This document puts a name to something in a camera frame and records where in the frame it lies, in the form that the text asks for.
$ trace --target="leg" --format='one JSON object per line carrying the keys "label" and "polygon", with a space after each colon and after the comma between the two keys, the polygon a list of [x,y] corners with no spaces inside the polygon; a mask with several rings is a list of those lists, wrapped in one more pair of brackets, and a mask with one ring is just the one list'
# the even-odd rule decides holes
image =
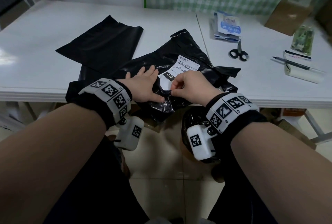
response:
{"label": "leg", "polygon": [[44,223],[147,222],[149,218],[121,171],[116,151],[104,137]]}
{"label": "leg", "polygon": [[225,187],[208,219],[216,224],[229,220],[234,223],[276,223],[237,163],[230,144],[221,143],[218,149],[222,151]]}

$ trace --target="black pen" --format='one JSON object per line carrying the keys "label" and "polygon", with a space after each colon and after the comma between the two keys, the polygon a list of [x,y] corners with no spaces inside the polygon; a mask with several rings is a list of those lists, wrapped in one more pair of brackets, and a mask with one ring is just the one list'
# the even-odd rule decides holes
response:
{"label": "black pen", "polygon": [[302,69],[304,69],[304,70],[314,69],[314,68],[311,68],[311,67],[308,67],[308,66],[305,66],[305,65],[299,64],[299,63],[295,63],[295,62],[290,61],[290,60],[288,60],[288,59],[283,59],[283,58],[280,58],[280,57],[272,57],[272,58],[274,58],[274,59],[276,59],[276,60],[280,60],[280,61],[282,61],[282,62],[285,62],[285,63],[287,63],[287,64],[289,64],[289,65],[292,65],[292,66],[296,66],[296,67],[302,68]]}

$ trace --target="tile floor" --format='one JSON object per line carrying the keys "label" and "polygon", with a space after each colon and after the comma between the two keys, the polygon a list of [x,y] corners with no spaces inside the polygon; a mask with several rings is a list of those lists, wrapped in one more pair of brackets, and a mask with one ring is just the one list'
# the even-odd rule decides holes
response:
{"label": "tile floor", "polygon": [[[49,104],[31,103],[31,106],[38,114]],[[24,123],[31,123],[33,120],[24,104],[20,103],[20,109]],[[0,102],[1,112],[4,112],[4,102]],[[324,132],[332,131],[332,110],[312,109],[310,112]],[[183,111],[172,115],[159,134],[144,128],[137,149],[124,151],[124,155],[132,173],[131,187],[150,218],[181,216],[186,223],[196,224],[200,217],[207,218],[224,184],[212,179],[211,165],[182,156],[179,145],[182,115]],[[309,138],[316,137],[304,117],[299,124]],[[112,128],[107,134],[116,133],[117,129]],[[9,134],[0,129],[0,140]],[[318,145],[317,151],[332,161],[332,141]]]}

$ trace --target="wristband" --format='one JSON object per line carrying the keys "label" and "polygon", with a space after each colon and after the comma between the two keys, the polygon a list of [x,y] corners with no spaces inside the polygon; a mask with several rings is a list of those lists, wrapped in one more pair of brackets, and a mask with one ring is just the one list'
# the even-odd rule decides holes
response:
{"label": "wristband", "polygon": [[131,109],[131,94],[114,80],[101,78],[83,88],[78,94],[83,93],[94,94],[105,102],[113,114],[115,123],[118,123]]}
{"label": "wristband", "polygon": [[213,105],[211,103],[208,104],[206,118],[220,134],[240,115],[250,110],[259,112],[259,107],[248,100],[243,94],[223,93],[219,95],[219,97],[220,98]]}

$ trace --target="black trash bag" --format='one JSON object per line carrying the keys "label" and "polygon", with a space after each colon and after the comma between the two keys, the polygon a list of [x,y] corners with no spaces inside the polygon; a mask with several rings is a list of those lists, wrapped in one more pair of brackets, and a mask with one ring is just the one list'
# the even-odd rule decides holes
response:
{"label": "black trash bag", "polygon": [[128,26],[108,16],[56,51],[85,66],[80,79],[93,82],[101,77],[110,78],[131,60],[142,33],[142,27]]}
{"label": "black trash bag", "polygon": [[[229,92],[237,91],[237,88],[228,83],[227,79],[230,76],[236,77],[237,73],[241,70],[240,68],[224,66],[213,67],[209,58],[201,51],[186,29],[180,30],[170,37],[171,40],[156,51],[124,64],[115,72],[113,78],[123,79],[127,72],[130,72],[131,76],[134,76],[142,66],[148,69],[151,65],[155,65],[156,69],[159,70],[159,74],[161,74],[169,70],[177,62],[178,56],[181,55],[199,64],[200,67],[198,71],[201,71],[214,87],[222,86]],[[157,123],[163,122],[177,109],[184,108],[191,104],[183,98],[171,96],[169,90],[163,90],[159,84],[159,78],[153,85],[152,90],[154,93],[165,97],[165,102],[144,102],[137,104]]]}
{"label": "black trash bag", "polygon": [[[197,124],[204,125],[208,128],[211,124],[208,121],[208,119],[205,117],[205,115],[206,115],[206,108],[200,106],[191,107],[183,115],[182,127],[181,127],[182,142],[186,146],[187,150],[190,151],[191,154],[193,154],[193,151],[191,149],[190,142],[187,136],[187,129]],[[214,163],[216,161],[220,161],[221,157],[219,156],[219,154],[221,153],[220,149],[222,148],[222,144],[219,142],[219,140],[220,137],[218,136],[211,139],[215,149],[215,156],[209,159],[201,160],[203,163]]]}

